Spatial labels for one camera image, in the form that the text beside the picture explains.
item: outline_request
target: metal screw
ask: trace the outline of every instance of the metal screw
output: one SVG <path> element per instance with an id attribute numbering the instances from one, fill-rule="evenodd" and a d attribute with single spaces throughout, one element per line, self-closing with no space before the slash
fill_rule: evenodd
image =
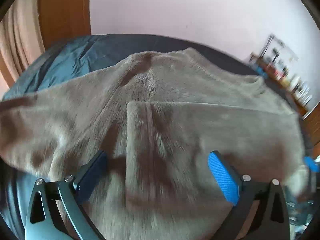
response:
<path id="1" fill-rule="evenodd" d="M 276 186 L 278 186 L 278 185 L 280 184 L 279 180 L 277 180 L 277 179 L 273 179 L 273 180 L 272 180 L 272 183 L 273 183 L 274 185 L 276 185 Z"/>
<path id="2" fill-rule="evenodd" d="M 65 182 L 69 182 L 69 181 L 72 181 L 73 180 L 73 176 L 72 175 L 67 175 L 64 177 L 64 181 Z"/>
<path id="3" fill-rule="evenodd" d="M 244 174 L 244 175 L 242 176 L 242 179 L 243 179 L 244 181 L 250 181 L 250 180 L 251 180 L 251 177 L 250 177 L 248 174 Z"/>
<path id="4" fill-rule="evenodd" d="M 37 185 L 41 185 L 42 183 L 43 183 L 43 179 L 37 179 L 37 180 L 36 180 L 36 184 L 37 184 Z"/>

